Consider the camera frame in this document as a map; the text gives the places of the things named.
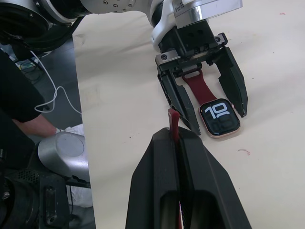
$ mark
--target table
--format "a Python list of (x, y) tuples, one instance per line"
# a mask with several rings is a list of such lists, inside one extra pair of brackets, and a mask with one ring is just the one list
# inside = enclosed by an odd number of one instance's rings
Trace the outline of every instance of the table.
[[(229, 39), (249, 104), (241, 131), (219, 140), (198, 116), (201, 139), (229, 173), (254, 229), (305, 228), (304, 9), (302, 0), (245, 0), (242, 9), (210, 19), (214, 34)], [(127, 12), (88, 16), (74, 33), (99, 229), (125, 227), (132, 173), (152, 135), (169, 126), (152, 30), (144, 14)], [(225, 97), (216, 66), (204, 64), (203, 72), (216, 97)], [(197, 110), (189, 87), (178, 84)]]

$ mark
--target digital time display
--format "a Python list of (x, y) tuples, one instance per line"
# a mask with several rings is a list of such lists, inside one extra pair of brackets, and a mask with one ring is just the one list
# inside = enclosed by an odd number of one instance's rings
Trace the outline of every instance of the digital time display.
[(199, 108), (200, 115), (208, 132), (213, 137), (236, 132), (240, 128), (240, 121), (229, 101), (217, 99)]

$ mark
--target red watch strap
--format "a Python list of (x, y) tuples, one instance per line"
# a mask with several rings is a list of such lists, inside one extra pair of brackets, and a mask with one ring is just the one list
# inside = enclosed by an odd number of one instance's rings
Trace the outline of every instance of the red watch strap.
[(210, 91), (208, 85), (206, 85), (203, 79), (203, 73), (201, 69), (198, 70), (198, 72), (199, 75), (197, 76), (193, 76), (190, 78), (185, 78), (185, 76), (182, 76), (182, 78), (190, 86), (193, 94), (195, 95), (200, 105), (216, 100), (217, 98)]

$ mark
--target floor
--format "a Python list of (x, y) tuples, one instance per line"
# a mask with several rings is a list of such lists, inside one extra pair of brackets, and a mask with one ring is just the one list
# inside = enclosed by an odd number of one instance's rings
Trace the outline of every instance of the floor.
[[(77, 74), (75, 67), (75, 55), (73, 40), (68, 40), (63, 46), (54, 50), (49, 55), (41, 59), (45, 68), (48, 70), (56, 87), (63, 86), (67, 92), (70, 102), (78, 111), (81, 111)], [(27, 73), (26, 77), (29, 79), (37, 79), (38, 81), (34, 86), (44, 97), (45, 101), (50, 101), (54, 95), (54, 88), (47, 77), (47, 74), (42, 73), (39, 69)], [(81, 115), (75, 112), (69, 105), (63, 90), (59, 90), (58, 96), (55, 101), (55, 109), (53, 112), (43, 114), (54, 126), (59, 129), (73, 127), (82, 123)], [(30, 137), (35, 143), (39, 142), (41, 138), (36, 136)], [(81, 208), (78, 206), (73, 207), (73, 214), (78, 217), (71, 222), (70, 228), (76, 229), (94, 229), (95, 220), (93, 207)]]

